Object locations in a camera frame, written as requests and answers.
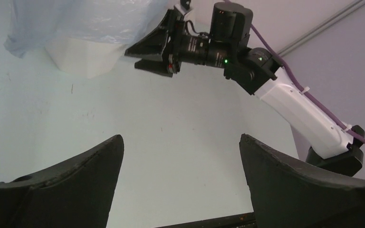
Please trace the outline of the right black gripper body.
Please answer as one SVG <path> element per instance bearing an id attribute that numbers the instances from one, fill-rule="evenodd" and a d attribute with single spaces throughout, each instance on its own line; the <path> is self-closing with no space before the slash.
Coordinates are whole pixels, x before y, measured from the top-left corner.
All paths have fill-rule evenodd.
<path id="1" fill-rule="evenodd" d="M 249 51 L 252 10 L 234 2 L 213 6 L 209 32 L 196 32 L 190 20 L 177 20 L 169 33 L 166 75 L 177 74 L 183 62 L 215 68 L 237 63 Z"/>

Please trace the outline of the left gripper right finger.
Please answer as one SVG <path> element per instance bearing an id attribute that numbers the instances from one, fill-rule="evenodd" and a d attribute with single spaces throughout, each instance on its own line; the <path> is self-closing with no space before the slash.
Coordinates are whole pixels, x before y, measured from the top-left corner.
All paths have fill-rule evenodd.
<path id="1" fill-rule="evenodd" d="M 247 134 L 239 147 L 259 228 L 365 228 L 365 180 L 315 167 Z"/>

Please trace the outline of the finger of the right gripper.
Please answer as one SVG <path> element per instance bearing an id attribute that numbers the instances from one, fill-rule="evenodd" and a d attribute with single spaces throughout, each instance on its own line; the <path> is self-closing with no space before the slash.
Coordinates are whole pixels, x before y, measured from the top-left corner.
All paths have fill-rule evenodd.
<path id="1" fill-rule="evenodd" d="M 169 65 L 167 62 L 158 62 L 142 59 L 135 62 L 134 67 L 135 69 L 147 71 L 161 76 L 173 76 L 173 73 L 169 71 Z"/>

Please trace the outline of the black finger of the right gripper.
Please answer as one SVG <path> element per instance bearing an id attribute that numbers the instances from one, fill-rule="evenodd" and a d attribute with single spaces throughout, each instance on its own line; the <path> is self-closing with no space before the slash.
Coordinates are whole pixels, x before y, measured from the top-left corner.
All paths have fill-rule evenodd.
<path id="1" fill-rule="evenodd" d="M 168 20 L 163 19 L 148 35 L 125 51 L 125 56 L 161 62 L 169 38 Z"/>

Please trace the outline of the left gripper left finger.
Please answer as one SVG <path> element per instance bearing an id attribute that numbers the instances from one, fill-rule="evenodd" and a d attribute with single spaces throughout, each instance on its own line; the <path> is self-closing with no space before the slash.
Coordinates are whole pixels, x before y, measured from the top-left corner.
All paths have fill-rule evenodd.
<path id="1" fill-rule="evenodd" d="M 115 135 L 46 169 L 0 182 L 0 228 L 104 228 L 124 156 Z"/>

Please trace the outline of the white translucent trash bin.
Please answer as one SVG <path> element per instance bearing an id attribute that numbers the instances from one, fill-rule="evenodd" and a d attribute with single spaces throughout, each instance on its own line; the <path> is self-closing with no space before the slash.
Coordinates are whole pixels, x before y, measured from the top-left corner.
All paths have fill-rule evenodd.
<path id="1" fill-rule="evenodd" d="M 45 45 L 45 50 L 60 71 L 88 79 L 110 72 L 126 48 L 127 44 L 69 37 L 57 37 Z"/>

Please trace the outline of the blue plastic trash bag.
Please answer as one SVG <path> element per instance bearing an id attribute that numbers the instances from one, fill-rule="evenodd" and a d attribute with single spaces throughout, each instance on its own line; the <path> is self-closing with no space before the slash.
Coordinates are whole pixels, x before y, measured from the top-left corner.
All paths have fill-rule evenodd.
<path id="1" fill-rule="evenodd" d="M 108 44 L 131 44 L 167 6 L 166 0 L 12 0 L 4 43 L 22 58 L 65 36 Z"/>

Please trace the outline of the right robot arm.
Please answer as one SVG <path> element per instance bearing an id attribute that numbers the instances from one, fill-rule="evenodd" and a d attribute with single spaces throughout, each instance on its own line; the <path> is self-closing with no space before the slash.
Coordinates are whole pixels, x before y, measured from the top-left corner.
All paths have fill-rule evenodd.
<path id="1" fill-rule="evenodd" d="M 172 77 L 183 62 L 220 68 L 248 94 L 280 114 L 310 143 L 307 163 L 354 176 L 363 166 L 363 142 L 338 126 L 290 79 L 283 62 L 270 51 L 249 48 L 253 13 L 233 2 L 213 7 L 209 32 L 197 32 L 188 20 L 188 1 L 166 12 L 160 24 L 125 51 L 135 68 Z"/>

